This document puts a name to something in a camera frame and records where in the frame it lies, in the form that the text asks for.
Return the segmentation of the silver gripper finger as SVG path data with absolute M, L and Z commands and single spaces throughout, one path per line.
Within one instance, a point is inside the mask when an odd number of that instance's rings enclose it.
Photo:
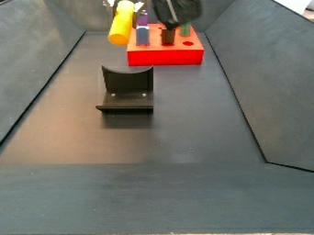
M 103 5 L 107 7 L 107 10 L 112 12 L 115 0 L 103 0 Z
M 143 1 L 137 1 L 135 3 L 135 6 L 133 6 L 133 12 L 137 13 L 139 11 L 141 11 L 143 6 L 144 6 L 144 2 Z

